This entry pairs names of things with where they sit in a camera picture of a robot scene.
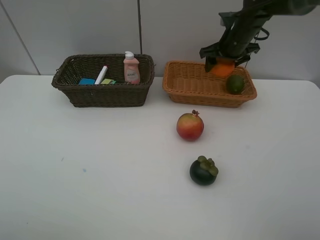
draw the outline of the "white wall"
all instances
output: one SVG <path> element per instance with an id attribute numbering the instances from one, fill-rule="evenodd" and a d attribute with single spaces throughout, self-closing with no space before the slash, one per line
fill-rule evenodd
<path id="1" fill-rule="evenodd" d="M 15 74 L 37 71 L 0 5 L 0 83 Z"/>
<path id="2" fill-rule="evenodd" d="M 200 62 L 199 50 L 221 38 L 219 12 L 238 11 L 242 0 L 141 1 L 143 53 L 153 57 L 156 75 L 170 60 Z M 271 35 L 252 54 L 254 78 L 310 80 L 320 84 L 320 7 L 306 16 L 275 16 Z"/>
<path id="3" fill-rule="evenodd" d="M 136 0 L 2 0 L 42 75 L 76 54 L 140 53 Z"/>

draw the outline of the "white marker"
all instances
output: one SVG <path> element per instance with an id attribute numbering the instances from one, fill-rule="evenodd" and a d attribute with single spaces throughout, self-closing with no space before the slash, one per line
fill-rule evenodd
<path id="1" fill-rule="evenodd" d="M 102 80 L 104 79 L 104 77 L 106 75 L 107 70 L 108 70 L 108 67 L 103 66 L 101 72 L 99 73 L 99 76 L 97 77 L 97 79 L 94 82 L 95 85 L 99 85 L 102 82 Z"/>

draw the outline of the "soap bottle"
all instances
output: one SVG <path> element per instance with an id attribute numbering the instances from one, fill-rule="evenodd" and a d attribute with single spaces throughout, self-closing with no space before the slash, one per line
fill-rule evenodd
<path id="1" fill-rule="evenodd" d="M 123 63 L 124 80 L 132 84 L 140 83 L 139 61 L 135 58 L 135 55 L 130 51 L 126 51 Z"/>

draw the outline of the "bottle label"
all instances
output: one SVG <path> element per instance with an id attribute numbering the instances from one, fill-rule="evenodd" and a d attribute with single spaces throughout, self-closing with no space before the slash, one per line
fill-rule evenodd
<path id="1" fill-rule="evenodd" d="M 138 74 L 131 69 L 126 71 L 126 81 L 134 84 L 139 79 Z"/>

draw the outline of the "basket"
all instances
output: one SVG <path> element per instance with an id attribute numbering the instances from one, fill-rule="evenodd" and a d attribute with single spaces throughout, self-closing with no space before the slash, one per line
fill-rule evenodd
<path id="1" fill-rule="evenodd" d="M 52 86 L 79 108 L 142 106 L 155 77 L 155 65 L 148 55 L 137 54 L 135 57 L 140 62 L 139 84 L 125 83 L 124 54 L 94 54 L 68 57 L 54 75 Z M 123 83 L 78 85 L 82 78 L 97 79 L 104 65 L 108 66 L 105 78 Z"/>
<path id="2" fill-rule="evenodd" d="M 226 81 L 231 75 L 244 78 L 244 89 L 239 95 L 227 92 Z M 238 66 L 229 76 L 217 77 L 206 72 L 203 63 L 169 61 L 165 66 L 162 87 L 172 101 L 181 104 L 237 108 L 257 97 L 257 90 L 245 68 Z"/>

